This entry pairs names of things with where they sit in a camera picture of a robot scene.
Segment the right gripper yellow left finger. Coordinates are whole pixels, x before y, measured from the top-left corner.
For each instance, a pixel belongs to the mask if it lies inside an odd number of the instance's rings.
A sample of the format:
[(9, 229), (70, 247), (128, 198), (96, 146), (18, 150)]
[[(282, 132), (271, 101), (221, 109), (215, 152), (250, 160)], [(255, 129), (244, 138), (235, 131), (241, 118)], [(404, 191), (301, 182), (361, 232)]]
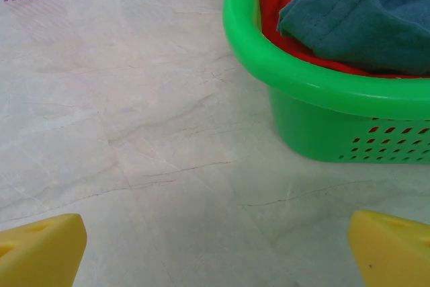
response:
[(80, 214), (61, 214), (1, 231), (1, 285), (72, 286), (86, 244)]

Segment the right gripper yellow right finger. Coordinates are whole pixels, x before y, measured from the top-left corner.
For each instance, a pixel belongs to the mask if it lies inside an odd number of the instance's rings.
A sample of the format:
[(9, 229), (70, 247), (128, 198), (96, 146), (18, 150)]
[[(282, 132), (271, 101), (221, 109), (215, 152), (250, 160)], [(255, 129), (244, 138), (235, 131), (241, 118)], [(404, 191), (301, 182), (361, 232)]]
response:
[(357, 210), (348, 239), (366, 286), (429, 285), (428, 224)]

